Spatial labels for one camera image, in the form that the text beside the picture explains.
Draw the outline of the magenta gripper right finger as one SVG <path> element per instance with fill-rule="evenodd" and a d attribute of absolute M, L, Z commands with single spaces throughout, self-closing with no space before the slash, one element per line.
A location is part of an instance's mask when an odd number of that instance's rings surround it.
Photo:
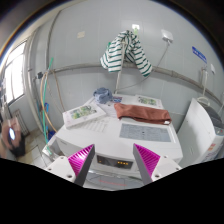
<path fill-rule="evenodd" d="M 160 156 L 138 144 L 133 144 L 133 155 L 139 168 L 143 184 L 147 185 L 152 183 L 152 174 L 160 160 Z"/>

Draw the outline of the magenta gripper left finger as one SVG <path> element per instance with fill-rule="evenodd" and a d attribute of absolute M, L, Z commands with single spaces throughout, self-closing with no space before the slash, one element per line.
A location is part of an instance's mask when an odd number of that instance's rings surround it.
<path fill-rule="evenodd" d="M 94 155 L 95 145 L 92 144 L 68 157 L 68 161 L 76 176 L 74 181 L 76 185 L 82 186 L 84 184 Z"/>

